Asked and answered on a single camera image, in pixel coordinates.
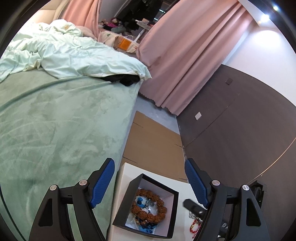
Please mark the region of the white wall socket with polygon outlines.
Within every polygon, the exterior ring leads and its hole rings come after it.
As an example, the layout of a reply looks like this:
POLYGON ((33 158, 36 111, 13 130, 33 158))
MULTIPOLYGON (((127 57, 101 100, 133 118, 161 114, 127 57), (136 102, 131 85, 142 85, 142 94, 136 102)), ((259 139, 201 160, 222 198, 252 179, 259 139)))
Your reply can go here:
POLYGON ((201 113, 198 112, 198 113, 195 115, 195 119, 198 120, 201 116, 202 116, 201 113))

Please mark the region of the dark wall switch plate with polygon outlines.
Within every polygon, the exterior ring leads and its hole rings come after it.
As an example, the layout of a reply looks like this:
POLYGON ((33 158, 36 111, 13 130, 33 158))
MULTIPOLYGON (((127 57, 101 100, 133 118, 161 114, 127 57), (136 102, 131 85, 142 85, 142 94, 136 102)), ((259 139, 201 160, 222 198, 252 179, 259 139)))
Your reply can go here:
POLYGON ((231 78, 228 78, 228 79, 225 81, 225 83, 226 83, 227 85, 230 85, 232 82, 233 82, 233 80, 232 80, 231 78))

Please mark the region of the orange box on pillow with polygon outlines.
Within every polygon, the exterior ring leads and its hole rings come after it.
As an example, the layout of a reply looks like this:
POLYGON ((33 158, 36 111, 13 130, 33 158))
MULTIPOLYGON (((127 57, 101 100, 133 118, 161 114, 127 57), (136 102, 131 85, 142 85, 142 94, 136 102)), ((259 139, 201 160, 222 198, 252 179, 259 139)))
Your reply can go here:
POLYGON ((132 42, 129 39, 122 38, 120 40, 120 43, 118 44, 118 48, 127 52, 127 50, 130 47, 131 43, 132 42))

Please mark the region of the white crumpled duvet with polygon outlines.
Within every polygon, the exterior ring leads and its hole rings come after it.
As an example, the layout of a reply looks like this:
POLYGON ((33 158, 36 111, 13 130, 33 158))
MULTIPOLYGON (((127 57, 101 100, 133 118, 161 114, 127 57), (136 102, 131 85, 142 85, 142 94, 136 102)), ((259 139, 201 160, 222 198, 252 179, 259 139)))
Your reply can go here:
POLYGON ((118 74, 151 78, 147 66, 136 58, 84 37, 73 23, 62 19, 25 23, 1 56, 1 80, 40 67, 58 79, 118 74))

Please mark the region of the pink curtain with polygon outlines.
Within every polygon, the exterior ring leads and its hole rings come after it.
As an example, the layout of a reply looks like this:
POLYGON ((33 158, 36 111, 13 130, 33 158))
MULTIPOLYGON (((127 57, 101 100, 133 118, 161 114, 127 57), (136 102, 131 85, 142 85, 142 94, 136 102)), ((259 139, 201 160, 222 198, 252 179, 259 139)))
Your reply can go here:
POLYGON ((179 1, 138 46, 151 74, 140 93, 179 115, 253 22, 238 1, 179 1))
POLYGON ((101 0, 71 0, 62 15, 62 19, 76 26, 88 28, 98 38, 101 2, 101 0))

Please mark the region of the flat brown cardboard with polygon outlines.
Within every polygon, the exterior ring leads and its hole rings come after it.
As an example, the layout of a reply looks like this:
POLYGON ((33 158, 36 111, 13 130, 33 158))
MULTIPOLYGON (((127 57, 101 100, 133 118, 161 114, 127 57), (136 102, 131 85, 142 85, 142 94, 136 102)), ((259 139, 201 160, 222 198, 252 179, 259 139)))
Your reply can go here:
POLYGON ((179 134, 143 113, 135 113, 121 164, 187 182, 184 151, 179 134))

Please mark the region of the pink curtain right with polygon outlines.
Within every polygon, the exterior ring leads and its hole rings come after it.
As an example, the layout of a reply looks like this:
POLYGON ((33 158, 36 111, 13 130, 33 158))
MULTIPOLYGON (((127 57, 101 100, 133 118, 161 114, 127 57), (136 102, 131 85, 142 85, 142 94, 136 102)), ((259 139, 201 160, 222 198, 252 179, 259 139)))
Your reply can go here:
POLYGON ((138 46, 151 74, 140 93, 179 115, 253 22, 238 1, 179 1, 138 46))

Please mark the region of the pink curtain left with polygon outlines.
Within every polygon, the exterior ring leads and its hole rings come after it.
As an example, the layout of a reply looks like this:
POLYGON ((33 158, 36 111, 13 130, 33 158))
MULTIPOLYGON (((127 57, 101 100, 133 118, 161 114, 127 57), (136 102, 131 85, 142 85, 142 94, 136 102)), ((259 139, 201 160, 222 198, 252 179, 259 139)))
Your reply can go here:
POLYGON ((76 26, 88 28, 98 38, 101 2, 101 0, 71 0, 62 15, 62 19, 76 26))

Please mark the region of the green bed blanket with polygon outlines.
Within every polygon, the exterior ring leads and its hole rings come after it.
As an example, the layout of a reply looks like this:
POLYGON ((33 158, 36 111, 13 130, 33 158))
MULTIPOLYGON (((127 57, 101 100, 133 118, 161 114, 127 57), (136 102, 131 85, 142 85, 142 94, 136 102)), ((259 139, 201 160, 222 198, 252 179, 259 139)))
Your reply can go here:
POLYGON ((107 158, 119 165, 140 86, 43 70, 1 83, 1 215, 17 240, 52 184, 75 185, 107 158))

